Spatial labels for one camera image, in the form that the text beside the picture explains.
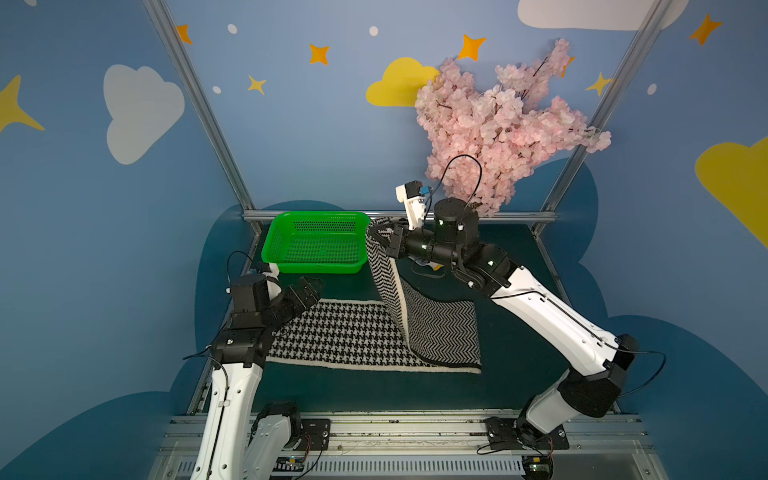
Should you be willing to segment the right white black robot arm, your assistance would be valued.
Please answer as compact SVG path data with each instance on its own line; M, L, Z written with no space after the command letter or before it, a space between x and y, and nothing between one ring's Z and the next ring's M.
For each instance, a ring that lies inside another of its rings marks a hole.
M368 234L393 259L412 258L450 269L470 289L509 310L554 346L568 370L531 398L515 422L530 446L578 415L603 417L621 395L637 343L593 324L543 286L500 247L481 241L478 213L457 198L439 201L434 226L415 215L371 224Z

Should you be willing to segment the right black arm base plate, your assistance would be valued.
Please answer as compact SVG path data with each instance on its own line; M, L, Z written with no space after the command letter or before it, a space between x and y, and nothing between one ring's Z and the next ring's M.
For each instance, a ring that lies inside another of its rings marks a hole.
M549 434L541 433L516 418L489 417L483 420L489 448L500 450L568 450L570 444L564 428L556 427Z

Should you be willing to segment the black white patterned scarf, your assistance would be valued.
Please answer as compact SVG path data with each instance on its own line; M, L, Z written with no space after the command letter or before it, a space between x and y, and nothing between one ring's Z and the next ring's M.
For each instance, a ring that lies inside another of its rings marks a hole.
M482 369L475 305L440 301L400 276L370 236L355 274L323 274L322 299L282 328L268 359L332 369L471 373Z

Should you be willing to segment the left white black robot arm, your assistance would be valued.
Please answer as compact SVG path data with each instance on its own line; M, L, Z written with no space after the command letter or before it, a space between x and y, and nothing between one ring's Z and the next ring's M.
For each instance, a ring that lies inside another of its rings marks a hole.
M244 275L230 283L233 310L205 353L212 363L211 401L193 479L268 479L283 450L301 436L288 402L249 419L275 333L321 299L323 282L302 277L282 286L276 276Z

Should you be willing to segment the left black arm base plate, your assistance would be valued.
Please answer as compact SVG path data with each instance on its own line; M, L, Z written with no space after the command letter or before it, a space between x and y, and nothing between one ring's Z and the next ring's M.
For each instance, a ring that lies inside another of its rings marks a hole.
M302 419L293 425L285 449L296 452L326 451L329 448L332 422L328 418Z

